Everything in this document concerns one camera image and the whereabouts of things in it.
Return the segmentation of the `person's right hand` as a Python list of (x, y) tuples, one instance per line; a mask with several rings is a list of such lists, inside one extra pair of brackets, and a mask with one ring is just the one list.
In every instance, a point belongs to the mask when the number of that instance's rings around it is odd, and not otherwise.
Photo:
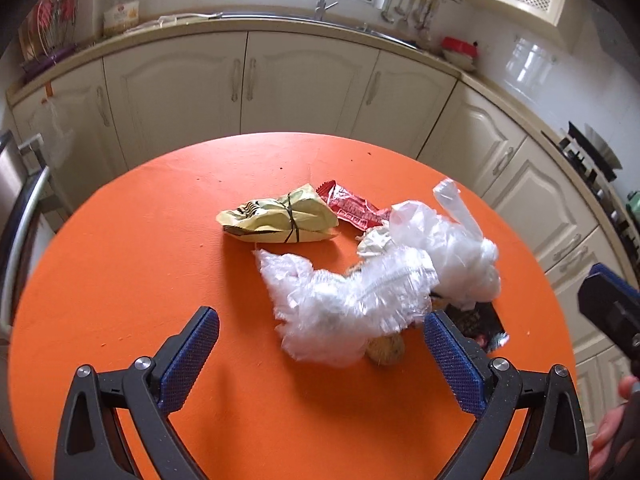
[[(630, 396), (639, 389), (639, 379), (634, 376), (624, 377), (618, 385), (618, 394), (626, 402)], [(620, 404), (609, 410), (601, 420), (596, 436), (592, 440), (592, 449), (589, 456), (589, 478), (595, 479), (602, 466), (605, 464), (611, 451), (611, 442), (622, 422), (627, 403)]]

